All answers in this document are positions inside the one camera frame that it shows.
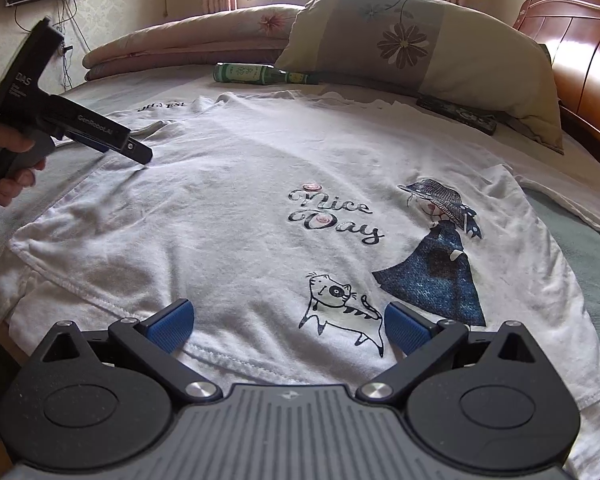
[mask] mattress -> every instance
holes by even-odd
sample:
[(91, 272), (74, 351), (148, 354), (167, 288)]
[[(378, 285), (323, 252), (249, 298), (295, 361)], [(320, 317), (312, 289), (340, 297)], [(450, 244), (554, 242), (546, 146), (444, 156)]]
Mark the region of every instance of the mattress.
[[(69, 92), (67, 97), (100, 113), (109, 114), (117, 110), (177, 108), (181, 104), (190, 104), (193, 101), (204, 108), (228, 90), (240, 94), (280, 90), (280, 88), (217, 85), (213, 83), (210, 71), (210, 67), (187, 66), (114, 76), (80, 86)], [(349, 86), (285, 86), (284, 89), (301, 91), (303, 94), (325, 94), (335, 91), (345, 99), (358, 103), (382, 100), (388, 103), (398, 101), (413, 105), (412, 98)], [(494, 138), (515, 152), (523, 153), (554, 168), (565, 178), (572, 178), (600, 193), (600, 165), (569, 137), (565, 139), (565, 156), (533, 143), (506, 126), (499, 126)], [(48, 169), (40, 175), (36, 188), (14, 201), (8, 210), (0, 210), (0, 254), (8, 238), (19, 227), (35, 220), (49, 206), (98, 171), (112, 156), (116, 155), (102, 155), (73, 142), (59, 146), (49, 158)], [(571, 269), (575, 272), (586, 301), (586, 308), (600, 340), (600, 234), (576, 215), (549, 200), (545, 194), (527, 191), (527, 199), (549, 228)], [(22, 276), (22, 262), (3, 257), (0, 261), (0, 285), (9, 280), (17, 280), (19, 276)], [(15, 295), (25, 297), (27, 289), (30, 289), (35, 291), (34, 295), (40, 296), (39, 300), (36, 301), (29, 295), (27, 301), (15, 301), (17, 303), (15, 309), (12, 308), (13, 303), (0, 301), (0, 319), (10, 320), (10, 335), (27, 352), (31, 352), (48, 326), (58, 317), (74, 319), (85, 329), (102, 328), (116, 319), (111, 312), (97, 309), (88, 302), (77, 301), (74, 295), (52, 286), (34, 272), (30, 272), (27, 276), (28, 278)], [(40, 285), (36, 280), (45, 283)], [(0, 298), (4, 298), (4, 291), (0, 291)], [(228, 366), (225, 370), (219, 369), (218, 366), (208, 367), (203, 360), (192, 359), (187, 354), (182, 354), (180, 358), (193, 364), (202, 374), (214, 373), (214, 379), (222, 386), (238, 380), (253, 380), (249, 374), (237, 372), (235, 367)], [(269, 377), (261, 380), (279, 382), (280, 378)], [(596, 426), (594, 422), (600, 416), (600, 402), (592, 404), (588, 410), (594, 413), (590, 417), (585, 416), (584, 420), (587, 422), (592, 420), (593, 427), (585, 430), (595, 434), (600, 428), (600, 424)], [(580, 439), (576, 447), (586, 445), (587, 443)], [(587, 474), (591, 475), (590, 478), (595, 478), (600, 472), (600, 459), (596, 461), (589, 456), (586, 460)], [(574, 470), (581, 471), (585, 465), (573, 463), (571, 466)]]

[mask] metal bolt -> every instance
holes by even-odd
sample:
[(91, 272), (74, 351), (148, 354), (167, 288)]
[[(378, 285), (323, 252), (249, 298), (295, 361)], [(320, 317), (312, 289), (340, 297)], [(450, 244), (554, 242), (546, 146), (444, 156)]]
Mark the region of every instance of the metal bolt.
[(384, 383), (367, 383), (362, 386), (362, 393), (369, 399), (385, 399), (394, 392), (394, 389)]
[(195, 383), (187, 384), (184, 391), (191, 397), (205, 399), (215, 395), (218, 387), (215, 384), (207, 383), (206, 381), (196, 381)]

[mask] wooden bed frame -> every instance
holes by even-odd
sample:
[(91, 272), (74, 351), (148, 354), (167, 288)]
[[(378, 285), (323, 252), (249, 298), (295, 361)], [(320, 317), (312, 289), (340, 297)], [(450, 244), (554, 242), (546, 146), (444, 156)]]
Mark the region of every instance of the wooden bed frame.
[[(600, 162), (600, 0), (527, 0), (513, 25), (551, 53), (563, 129)], [(27, 355), (0, 323), (0, 345)]]

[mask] hand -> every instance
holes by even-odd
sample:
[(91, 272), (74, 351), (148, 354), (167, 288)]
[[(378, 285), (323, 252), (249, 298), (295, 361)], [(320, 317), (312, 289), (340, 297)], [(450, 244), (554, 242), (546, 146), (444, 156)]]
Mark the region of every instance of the hand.
[[(0, 124), (0, 148), (22, 153), (29, 151), (33, 145), (34, 141), (27, 139), (18, 130)], [(24, 187), (33, 186), (36, 183), (36, 175), (31, 170), (44, 170), (45, 162), (43, 159), (31, 169), (19, 170), (11, 178), (0, 180), (0, 205), (7, 207)]]

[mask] cartoon cat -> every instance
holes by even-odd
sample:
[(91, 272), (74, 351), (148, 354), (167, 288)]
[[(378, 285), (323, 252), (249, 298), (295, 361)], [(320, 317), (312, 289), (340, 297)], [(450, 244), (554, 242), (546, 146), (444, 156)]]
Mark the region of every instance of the cartoon cat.
[(366, 295), (360, 297), (361, 306), (347, 305), (351, 298), (356, 299), (356, 293), (351, 291), (351, 285), (343, 285), (330, 278), (328, 274), (315, 274), (312, 272), (309, 278), (310, 299), (300, 325), (298, 328), (315, 317), (318, 322), (318, 335), (322, 335), (327, 324), (356, 332), (358, 339), (356, 346), (371, 340), (378, 348), (380, 357), (384, 355), (384, 342), (380, 330), (382, 328), (382, 316), (367, 303)]

